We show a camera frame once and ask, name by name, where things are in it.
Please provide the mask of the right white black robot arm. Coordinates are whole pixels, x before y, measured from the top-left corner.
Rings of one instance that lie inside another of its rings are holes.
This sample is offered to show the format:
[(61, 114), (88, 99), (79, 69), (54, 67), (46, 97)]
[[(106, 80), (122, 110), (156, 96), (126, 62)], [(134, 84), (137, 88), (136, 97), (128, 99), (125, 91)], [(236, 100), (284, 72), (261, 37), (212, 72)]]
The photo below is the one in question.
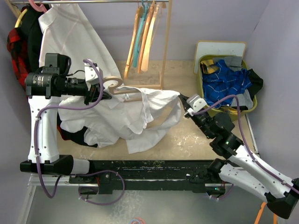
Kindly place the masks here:
[(227, 113), (211, 117), (205, 108), (206, 101), (197, 94), (179, 98), (184, 116), (211, 139), (211, 148), (223, 157), (211, 163), (208, 179), (236, 185), (260, 198), (278, 217), (288, 219), (299, 201), (299, 180), (282, 174), (253, 153), (244, 137), (232, 133), (235, 125)]

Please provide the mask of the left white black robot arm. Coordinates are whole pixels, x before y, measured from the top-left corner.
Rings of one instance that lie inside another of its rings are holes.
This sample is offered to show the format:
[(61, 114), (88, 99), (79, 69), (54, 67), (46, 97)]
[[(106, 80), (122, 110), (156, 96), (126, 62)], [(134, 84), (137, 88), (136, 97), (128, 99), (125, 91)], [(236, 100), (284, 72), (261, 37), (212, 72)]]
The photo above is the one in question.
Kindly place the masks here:
[(83, 60), (85, 78), (69, 74), (71, 58), (47, 53), (45, 65), (25, 79), (25, 92), (31, 111), (31, 144), (28, 158), (20, 170), (41, 175), (76, 175), (91, 183), (96, 171), (88, 160), (60, 155), (57, 148), (59, 109), (82, 111), (112, 97), (104, 92), (103, 72), (92, 60)]

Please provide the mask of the light wooden hanger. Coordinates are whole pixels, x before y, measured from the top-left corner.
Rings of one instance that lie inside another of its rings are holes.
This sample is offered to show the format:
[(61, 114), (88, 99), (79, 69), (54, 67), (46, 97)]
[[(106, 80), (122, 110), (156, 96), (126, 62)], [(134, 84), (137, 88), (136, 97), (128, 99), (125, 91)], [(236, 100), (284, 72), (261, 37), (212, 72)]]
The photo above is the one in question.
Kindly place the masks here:
[(120, 129), (141, 134), (144, 130), (164, 130), (176, 125), (181, 109), (178, 92), (125, 86), (119, 77), (104, 78), (104, 86), (112, 99), (102, 102), (105, 116)]

